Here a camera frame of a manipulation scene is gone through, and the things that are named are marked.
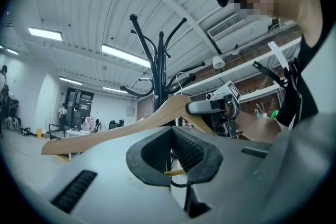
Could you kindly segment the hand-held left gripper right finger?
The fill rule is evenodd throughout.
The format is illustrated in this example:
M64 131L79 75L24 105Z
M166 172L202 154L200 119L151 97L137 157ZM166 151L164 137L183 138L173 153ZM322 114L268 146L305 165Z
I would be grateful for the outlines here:
M269 179L262 167L269 144L172 128L173 152L184 169L182 216L175 223L272 223Z

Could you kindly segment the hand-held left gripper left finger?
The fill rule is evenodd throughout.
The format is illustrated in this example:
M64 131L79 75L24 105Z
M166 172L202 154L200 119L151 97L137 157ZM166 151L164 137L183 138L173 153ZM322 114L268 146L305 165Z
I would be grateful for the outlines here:
M170 188L145 184L126 163L127 150L136 142L161 131L142 131L100 143L64 165L41 191L49 202L82 171L96 174L93 182L68 215L82 223L182 223L188 214Z

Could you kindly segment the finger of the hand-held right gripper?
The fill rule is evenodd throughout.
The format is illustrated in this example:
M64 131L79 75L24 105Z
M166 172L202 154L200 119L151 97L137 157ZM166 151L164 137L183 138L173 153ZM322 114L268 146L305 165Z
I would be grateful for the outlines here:
M221 100L202 100L191 102L186 105L189 114L215 114L225 112L225 103Z

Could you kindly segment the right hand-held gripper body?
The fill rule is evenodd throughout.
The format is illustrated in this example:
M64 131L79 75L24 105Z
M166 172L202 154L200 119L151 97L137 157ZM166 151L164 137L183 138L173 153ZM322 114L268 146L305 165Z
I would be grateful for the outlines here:
M219 136L237 137L242 131L237 131L236 118L240 113L241 94L231 81L210 92L205 96L206 100L217 100L221 111L215 111L207 115L210 120L208 126Z

